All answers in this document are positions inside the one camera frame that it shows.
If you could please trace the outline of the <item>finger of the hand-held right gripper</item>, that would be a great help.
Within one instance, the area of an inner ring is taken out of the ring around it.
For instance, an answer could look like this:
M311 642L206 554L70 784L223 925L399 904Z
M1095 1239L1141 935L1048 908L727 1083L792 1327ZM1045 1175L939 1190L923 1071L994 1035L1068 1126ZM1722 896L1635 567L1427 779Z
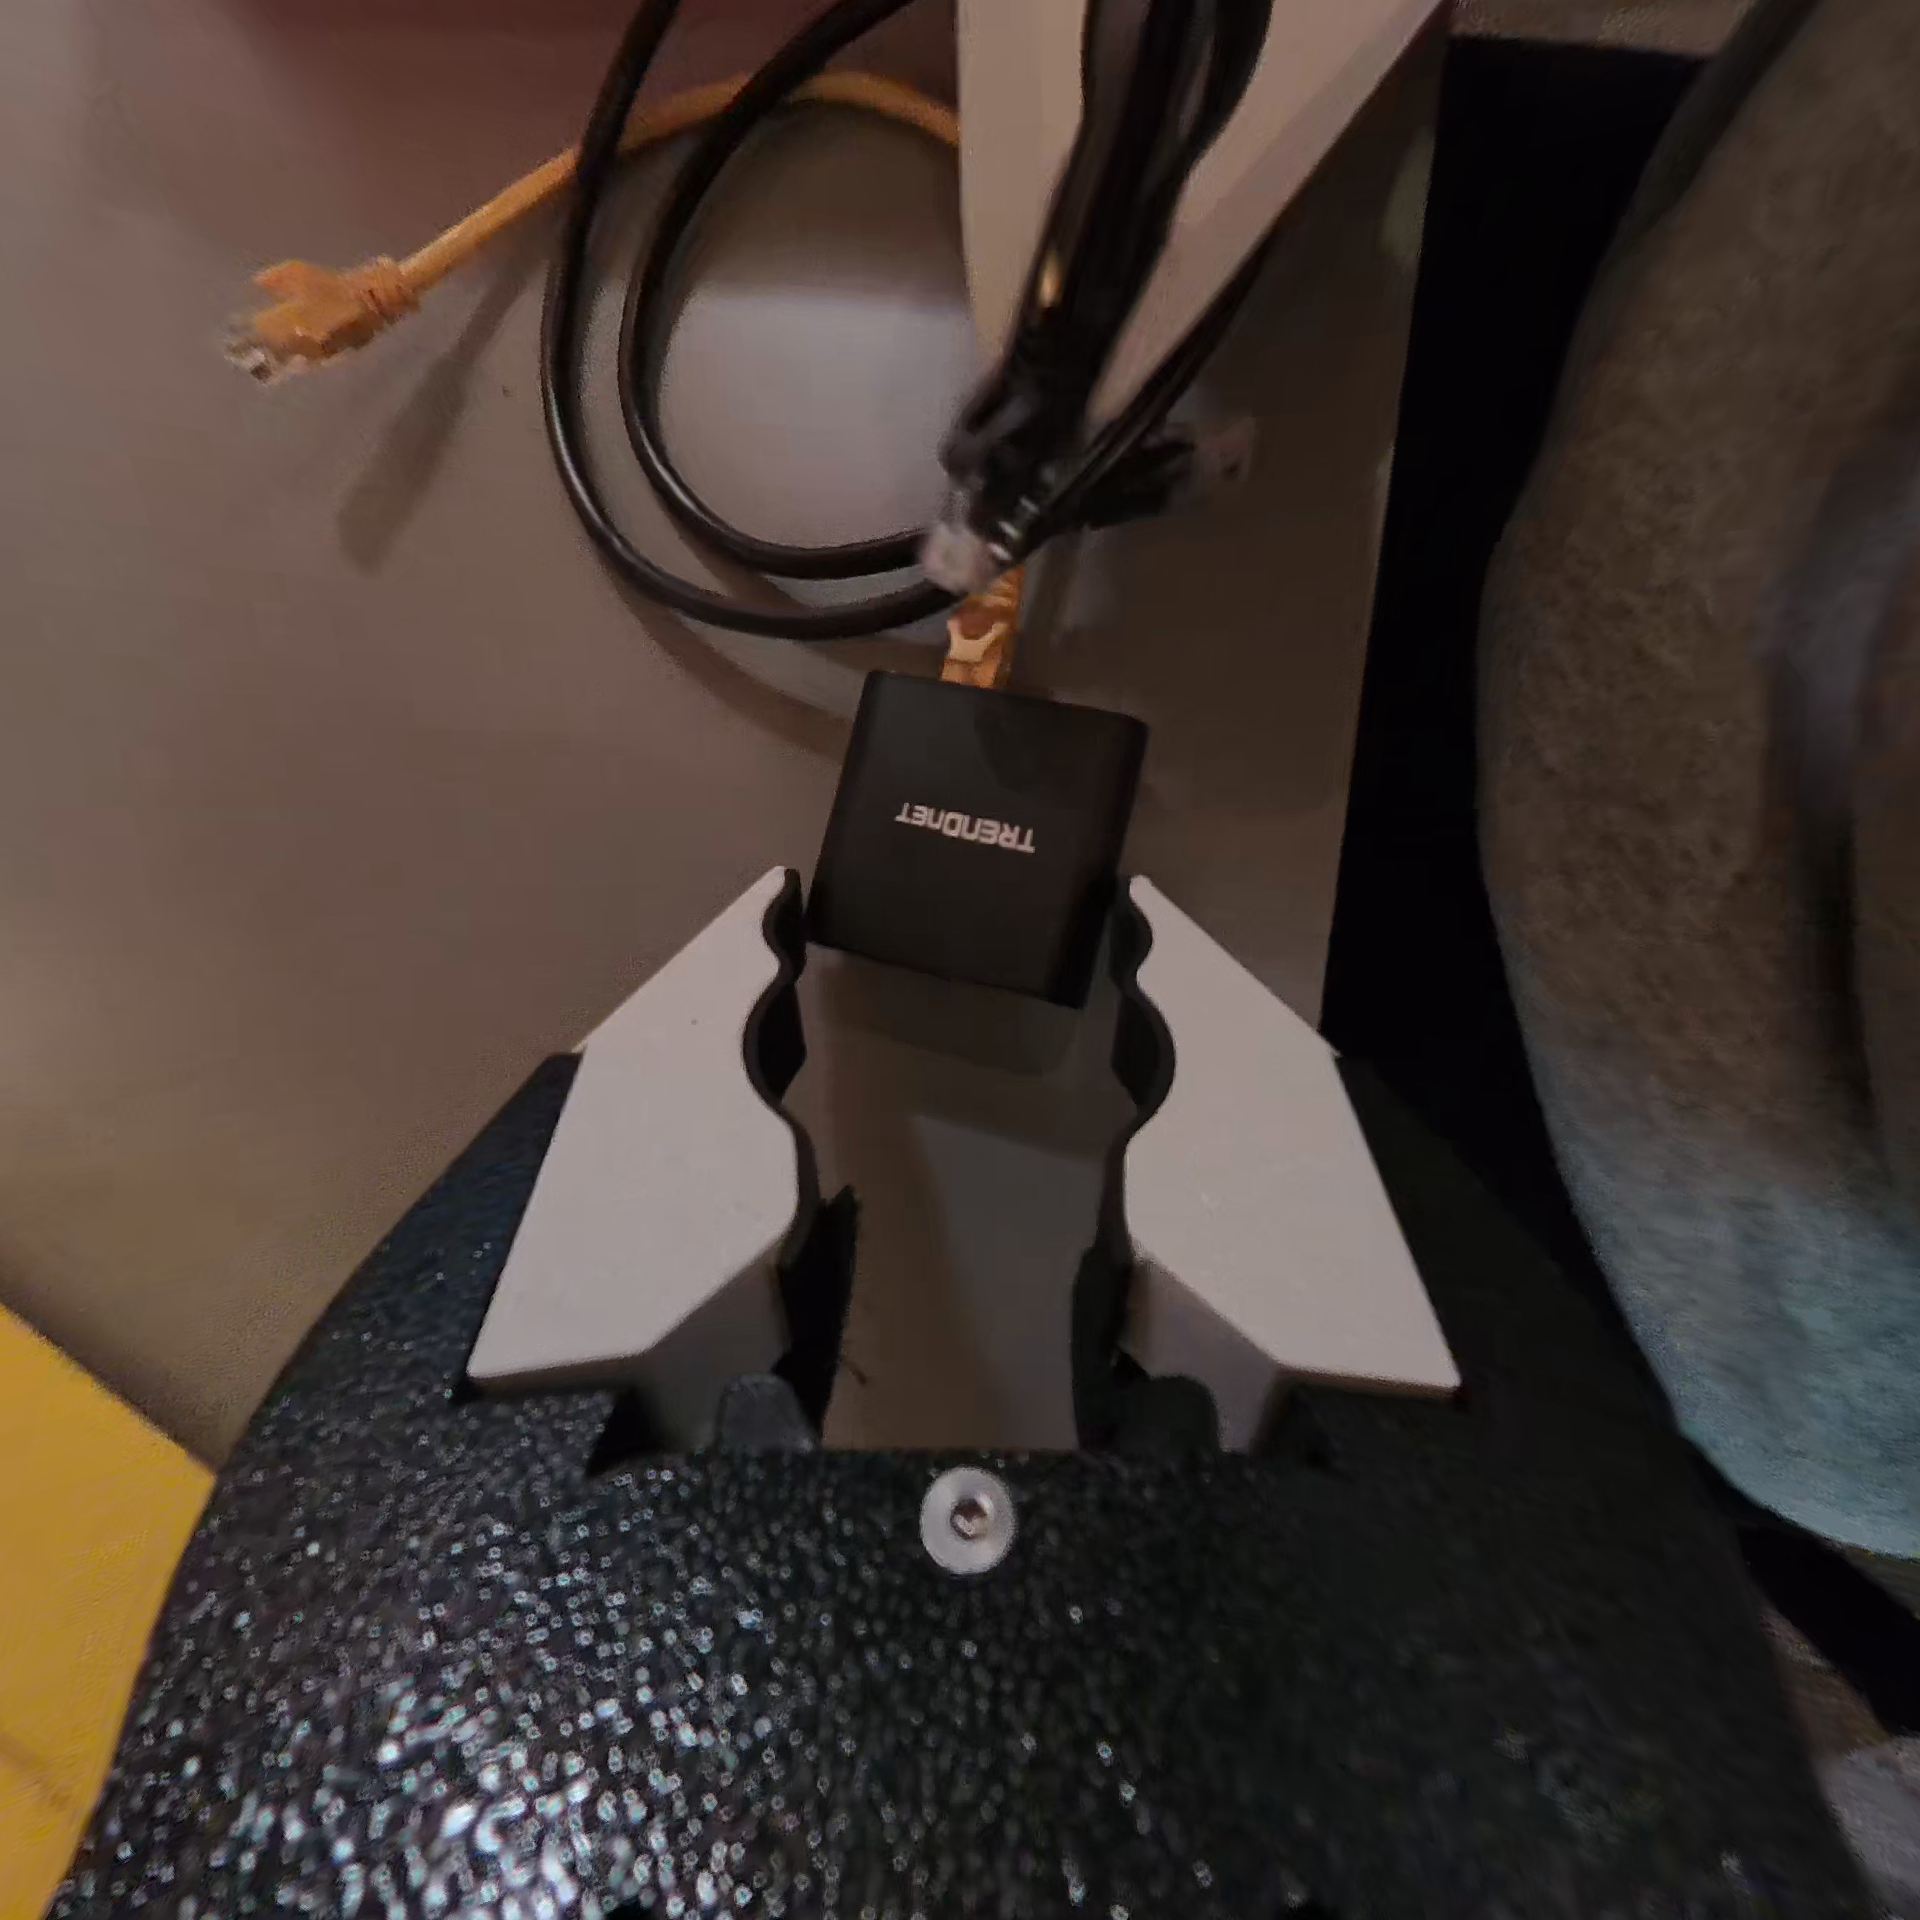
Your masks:
M975 366L1008 344L1079 127L1084 3L955 4L960 205Z
M1196 162L1159 266L1095 388L1095 422L1106 422L1141 394L1250 263L1435 14L1435 3L1271 7L1248 88Z

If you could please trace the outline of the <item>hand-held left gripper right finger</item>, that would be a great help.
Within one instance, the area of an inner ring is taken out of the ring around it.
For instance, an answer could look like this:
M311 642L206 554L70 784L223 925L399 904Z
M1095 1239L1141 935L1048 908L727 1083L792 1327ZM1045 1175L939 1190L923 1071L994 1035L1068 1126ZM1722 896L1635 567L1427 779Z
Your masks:
M1461 1366L1338 1051L1157 882L1120 885L1127 1117L1072 1283L1095 1453L1259 1453L1296 1390L1452 1402Z

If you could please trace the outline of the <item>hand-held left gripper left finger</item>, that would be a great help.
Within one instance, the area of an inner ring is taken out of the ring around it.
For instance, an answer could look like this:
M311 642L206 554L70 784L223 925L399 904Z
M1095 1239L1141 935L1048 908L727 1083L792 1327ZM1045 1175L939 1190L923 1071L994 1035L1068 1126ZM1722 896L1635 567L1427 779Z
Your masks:
M784 1096L800 877L771 868L580 1046L468 1352L468 1396L608 1388L594 1460L824 1440L856 1259Z

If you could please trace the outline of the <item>black network adapter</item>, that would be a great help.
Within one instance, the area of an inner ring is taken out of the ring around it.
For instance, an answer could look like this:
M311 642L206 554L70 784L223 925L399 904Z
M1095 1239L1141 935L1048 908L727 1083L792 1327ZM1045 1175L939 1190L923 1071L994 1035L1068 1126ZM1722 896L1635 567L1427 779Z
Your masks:
M807 939L1084 1008L1147 738L1122 710L870 672L807 888Z

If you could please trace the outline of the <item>yellow plastic bin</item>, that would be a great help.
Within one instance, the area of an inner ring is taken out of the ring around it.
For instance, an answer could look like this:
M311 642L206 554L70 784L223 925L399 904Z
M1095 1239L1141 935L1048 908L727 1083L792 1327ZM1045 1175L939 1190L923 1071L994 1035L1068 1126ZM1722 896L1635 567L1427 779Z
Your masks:
M79 1844L211 1475L3 1311L3 1916Z

